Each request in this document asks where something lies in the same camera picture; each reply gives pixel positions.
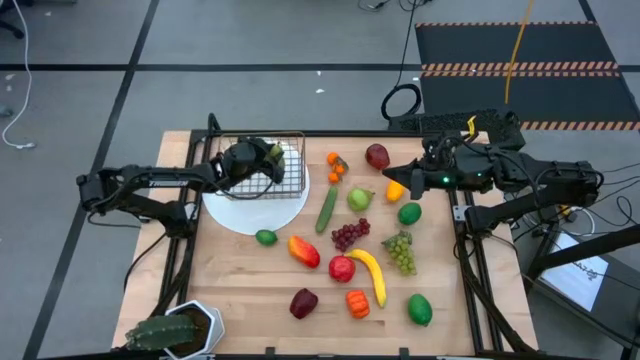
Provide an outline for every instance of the plant pot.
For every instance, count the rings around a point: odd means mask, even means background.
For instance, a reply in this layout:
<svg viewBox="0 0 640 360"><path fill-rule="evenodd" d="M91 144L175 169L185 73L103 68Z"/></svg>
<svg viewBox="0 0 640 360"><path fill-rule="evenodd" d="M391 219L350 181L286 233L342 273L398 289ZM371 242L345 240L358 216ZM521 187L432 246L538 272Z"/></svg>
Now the plant pot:
<svg viewBox="0 0 640 360"><path fill-rule="evenodd" d="M224 323L220 310L202 305L197 300L191 300L180 306L167 310L165 315L184 314L191 318L199 330L192 343L180 344L165 348L164 351L174 360L187 360L201 354L211 353L224 335Z"/></svg>

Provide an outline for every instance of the red grapes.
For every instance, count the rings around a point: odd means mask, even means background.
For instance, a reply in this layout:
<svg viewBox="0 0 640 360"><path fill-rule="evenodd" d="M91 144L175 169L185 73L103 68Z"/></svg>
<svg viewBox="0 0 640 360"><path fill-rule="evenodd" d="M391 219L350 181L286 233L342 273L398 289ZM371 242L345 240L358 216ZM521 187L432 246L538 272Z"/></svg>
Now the red grapes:
<svg viewBox="0 0 640 360"><path fill-rule="evenodd" d="M331 232L331 240L333 240L336 249L345 252L349 246L356 242L356 239L363 235L369 234L371 225L367 219L362 218L357 224L344 225L338 230Z"/></svg>

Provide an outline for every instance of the cucumber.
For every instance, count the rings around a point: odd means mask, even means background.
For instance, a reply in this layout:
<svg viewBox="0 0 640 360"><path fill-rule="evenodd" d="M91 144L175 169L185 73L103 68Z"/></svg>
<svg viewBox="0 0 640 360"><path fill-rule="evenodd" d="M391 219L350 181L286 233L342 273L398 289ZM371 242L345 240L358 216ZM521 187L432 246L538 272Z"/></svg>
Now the cucumber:
<svg viewBox="0 0 640 360"><path fill-rule="evenodd" d="M327 192L327 197L324 199L324 205L322 205L320 215L318 215L318 221L316 221L316 232L318 234L322 233L324 229L327 228L327 224L329 224L329 219L331 219L333 206L336 204L337 198L338 187L331 186Z"/></svg>

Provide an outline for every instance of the white pot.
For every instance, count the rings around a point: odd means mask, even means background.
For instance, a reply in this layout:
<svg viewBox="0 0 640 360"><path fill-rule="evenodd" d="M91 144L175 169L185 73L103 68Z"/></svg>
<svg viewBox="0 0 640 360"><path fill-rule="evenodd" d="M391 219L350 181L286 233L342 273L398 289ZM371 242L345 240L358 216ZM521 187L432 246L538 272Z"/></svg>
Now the white pot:
<svg viewBox="0 0 640 360"><path fill-rule="evenodd" d="M224 323L222 322L222 315L220 314L220 310L216 308L210 308L210 307L204 306L197 300L191 300L180 306L176 306L173 309L169 309L167 310L165 315L175 314L181 309L185 307L190 307L190 306L198 307L205 315L209 317L209 323L211 325L209 325L207 342L205 343L204 347L200 351L196 351L185 357L178 357L177 355L172 353L171 350L169 350L168 348L165 348L164 351L167 354L169 354L169 356L171 356L171 358L173 358L174 360L187 360L201 354L209 354L211 353L211 350L213 350L213 348L216 346L216 344L218 344L218 342L224 335Z"/></svg>

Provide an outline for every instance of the paper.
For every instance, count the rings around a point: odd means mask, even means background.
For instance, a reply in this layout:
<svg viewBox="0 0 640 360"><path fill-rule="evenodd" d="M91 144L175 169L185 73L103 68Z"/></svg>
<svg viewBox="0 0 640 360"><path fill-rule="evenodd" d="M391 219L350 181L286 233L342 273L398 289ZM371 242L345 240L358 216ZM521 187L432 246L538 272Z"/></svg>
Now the paper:
<svg viewBox="0 0 640 360"><path fill-rule="evenodd" d="M554 246L551 252L572 247L578 242L570 235L561 233L556 244L558 246ZM603 276L599 274L605 274L608 266L606 261L595 256L546 270L540 278L574 303L591 311L602 285Z"/></svg>

